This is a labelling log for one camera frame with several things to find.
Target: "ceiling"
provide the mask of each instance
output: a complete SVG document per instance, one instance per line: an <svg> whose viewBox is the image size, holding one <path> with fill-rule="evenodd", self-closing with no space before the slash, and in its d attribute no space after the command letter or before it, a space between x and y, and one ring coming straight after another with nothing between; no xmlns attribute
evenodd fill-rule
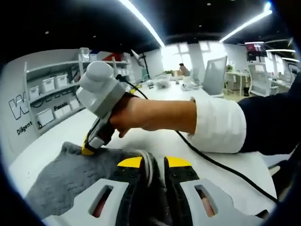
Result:
<svg viewBox="0 0 301 226"><path fill-rule="evenodd" d="M165 44L219 40L262 12L261 0L131 0ZM6 61L32 52L89 47L138 53L159 48L146 27L118 0L9 1ZM288 39L276 13L240 31L226 43ZM287 42L272 48L287 48Z"/></svg>

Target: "office chair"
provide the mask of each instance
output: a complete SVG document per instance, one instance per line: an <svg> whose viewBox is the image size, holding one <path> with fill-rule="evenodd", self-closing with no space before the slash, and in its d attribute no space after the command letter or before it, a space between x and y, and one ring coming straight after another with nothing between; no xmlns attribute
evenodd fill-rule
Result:
<svg viewBox="0 0 301 226"><path fill-rule="evenodd" d="M272 81L269 80L265 63L249 64L249 70L251 75L251 86L249 93L267 97L271 94L277 94L279 92L279 87L272 86Z"/></svg>
<svg viewBox="0 0 301 226"><path fill-rule="evenodd" d="M227 56L208 60L205 72L203 90L216 98L223 98L222 92L226 73Z"/></svg>

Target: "fluorescent light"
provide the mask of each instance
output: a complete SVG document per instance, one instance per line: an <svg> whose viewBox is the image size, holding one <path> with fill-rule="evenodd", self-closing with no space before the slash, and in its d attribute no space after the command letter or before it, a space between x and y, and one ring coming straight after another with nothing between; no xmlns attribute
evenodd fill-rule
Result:
<svg viewBox="0 0 301 226"><path fill-rule="evenodd" d="M268 49L267 52L290 52L290 53L295 53L296 50L293 50L293 49Z"/></svg>
<svg viewBox="0 0 301 226"><path fill-rule="evenodd" d="M271 3L270 2L267 2L267 4L265 4L264 8L263 8L263 11L268 11L270 8L271 8Z"/></svg>
<svg viewBox="0 0 301 226"><path fill-rule="evenodd" d="M252 42L245 42L245 44L263 44L263 41L252 41Z"/></svg>
<svg viewBox="0 0 301 226"><path fill-rule="evenodd" d="M244 23L243 25L239 26L237 29L235 29L234 31L232 31L231 33L227 34L225 37L223 37L220 40L220 43L224 42L225 40L227 40L228 38L230 38L232 35L236 34L237 32L243 30L245 27L249 26L250 24L253 24L261 19L263 19L264 17L272 14L273 11L272 10L268 10L265 11L259 15L257 15L256 17L254 17L253 19L249 20L248 22Z"/></svg>
<svg viewBox="0 0 301 226"><path fill-rule="evenodd" d="M296 59L292 59L292 58L283 57L282 59L284 59L284 60L291 60L291 61L294 61L294 62L300 62L300 60L296 60Z"/></svg>
<svg viewBox="0 0 301 226"><path fill-rule="evenodd" d="M129 1L129 0L119 0L125 7L127 7L143 24L146 26L147 29L151 32L160 46L163 48L165 47L164 43L162 42L161 38L158 36L156 31L152 28L150 23L144 18L144 16L136 9L136 7Z"/></svg>

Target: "white sleeve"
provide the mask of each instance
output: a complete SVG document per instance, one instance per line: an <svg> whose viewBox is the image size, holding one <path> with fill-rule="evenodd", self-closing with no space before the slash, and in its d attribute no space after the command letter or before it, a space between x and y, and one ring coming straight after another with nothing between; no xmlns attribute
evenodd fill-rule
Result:
<svg viewBox="0 0 301 226"><path fill-rule="evenodd" d="M203 152L237 153L246 138L246 119L235 101L220 98L192 98L197 106L197 126L188 135Z"/></svg>

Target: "gray towel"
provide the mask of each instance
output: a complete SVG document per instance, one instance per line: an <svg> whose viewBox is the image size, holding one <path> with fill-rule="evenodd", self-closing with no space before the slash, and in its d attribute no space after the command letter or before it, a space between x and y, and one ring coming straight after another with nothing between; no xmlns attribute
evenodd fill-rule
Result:
<svg viewBox="0 0 301 226"><path fill-rule="evenodd" d="M92 156L81 155L81 147L69 142L39 174L25 200L44 219L72 208L74 198L101 178L109 178L117 164L137 154L101 148Z"/></svg>

